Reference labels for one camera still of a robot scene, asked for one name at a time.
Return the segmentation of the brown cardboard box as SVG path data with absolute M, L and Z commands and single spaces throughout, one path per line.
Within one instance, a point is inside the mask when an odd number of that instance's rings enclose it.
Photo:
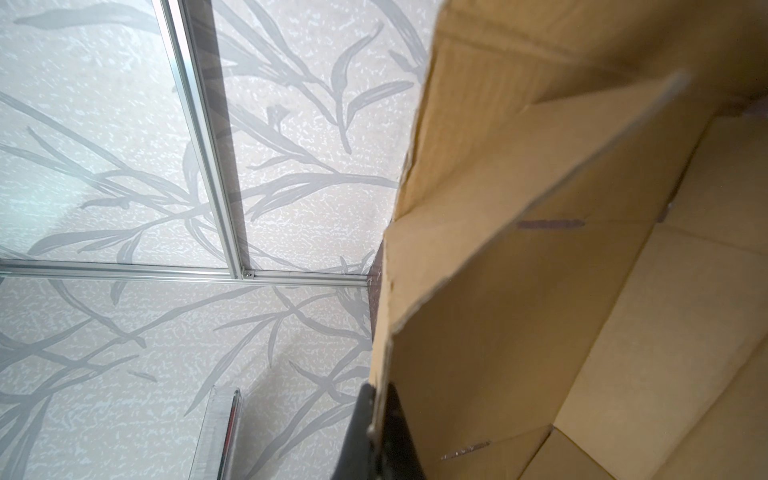
M 370 379 L 432 479 L 767 475 L 763 1 L 449 1 Z

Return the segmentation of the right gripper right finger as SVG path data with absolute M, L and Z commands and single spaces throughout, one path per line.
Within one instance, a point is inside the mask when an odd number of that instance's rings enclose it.
M 377 478 L 384 480 L 424 480 L 426 478 L 393 384 L 387 387 Z

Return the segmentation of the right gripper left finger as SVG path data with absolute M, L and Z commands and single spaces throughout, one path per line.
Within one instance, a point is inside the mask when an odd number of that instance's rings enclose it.
M 375 478 L 374 447 L 368 435 L 373 417 L 376 389 L 365 383 L 354 405 L 332 480 Z

